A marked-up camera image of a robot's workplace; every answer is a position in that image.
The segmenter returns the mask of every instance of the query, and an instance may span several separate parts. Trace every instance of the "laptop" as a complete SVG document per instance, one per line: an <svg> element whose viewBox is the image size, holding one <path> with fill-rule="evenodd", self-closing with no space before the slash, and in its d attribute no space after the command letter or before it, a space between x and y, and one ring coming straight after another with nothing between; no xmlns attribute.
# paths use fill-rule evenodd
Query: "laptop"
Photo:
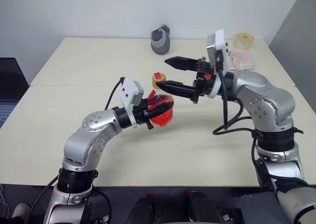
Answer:
<svg viewBox="0 0 316 224"><path fill-rule="evenodd" d="M0 57L0 128L28 88L15 58Z"/></svg>

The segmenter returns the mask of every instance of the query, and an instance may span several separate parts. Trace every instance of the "yellow object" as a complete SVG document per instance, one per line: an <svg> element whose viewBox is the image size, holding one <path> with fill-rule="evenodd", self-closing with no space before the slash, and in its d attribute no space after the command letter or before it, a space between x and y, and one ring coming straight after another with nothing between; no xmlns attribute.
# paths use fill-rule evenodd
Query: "yellow object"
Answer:
<svg viewBox="0 0 316 224"><path fill-rule="evenodd" d="M251 48L255 37L247 33L239 33L236 35L233 45L237 49L248 50Z"/></svg>
<svg viewBox="0 0 316 224"><path fill-rule="evenodd" d="M156 89L160 89L156 82L164 82L166 80L166 75L160 72L156 72L153 74L153 87Z"/></svg>

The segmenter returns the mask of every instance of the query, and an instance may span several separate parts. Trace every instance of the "small orange object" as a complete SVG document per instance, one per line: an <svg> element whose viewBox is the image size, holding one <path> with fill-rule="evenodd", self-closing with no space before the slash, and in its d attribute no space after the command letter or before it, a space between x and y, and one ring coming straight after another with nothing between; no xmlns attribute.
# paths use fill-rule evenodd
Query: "small orange object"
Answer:
<svg viewBox="0 0 316 224"><path fill-rule="evenodd" d="M212 75L211 74L205 74L204 78L207 79L207 80L211 80Z"/></svg>

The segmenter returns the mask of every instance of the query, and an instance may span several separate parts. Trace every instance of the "pink cloth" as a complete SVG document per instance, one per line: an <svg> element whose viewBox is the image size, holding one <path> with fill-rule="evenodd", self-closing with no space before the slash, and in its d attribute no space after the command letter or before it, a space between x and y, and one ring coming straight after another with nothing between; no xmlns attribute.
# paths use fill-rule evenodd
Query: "pink cloth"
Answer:
<svg viewBox="0 0 316 224"><path fill-rule="evenodd" d="M228 56L230 58L230 71L253 71L255 69L255 63L247 52L229 51Z"/></svg>

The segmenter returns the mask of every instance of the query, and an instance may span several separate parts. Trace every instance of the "white wall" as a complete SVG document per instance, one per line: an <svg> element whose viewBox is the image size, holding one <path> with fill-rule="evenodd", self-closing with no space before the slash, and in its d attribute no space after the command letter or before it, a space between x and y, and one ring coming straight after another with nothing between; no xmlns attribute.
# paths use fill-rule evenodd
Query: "white wall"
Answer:
<svg viewBox="0 0 316 224"><path fill-rule="evenodd" d="M295 0L0 0L0 56L16 57L28 82L66 36L204 39L225 28L268 44Z"/></svg>

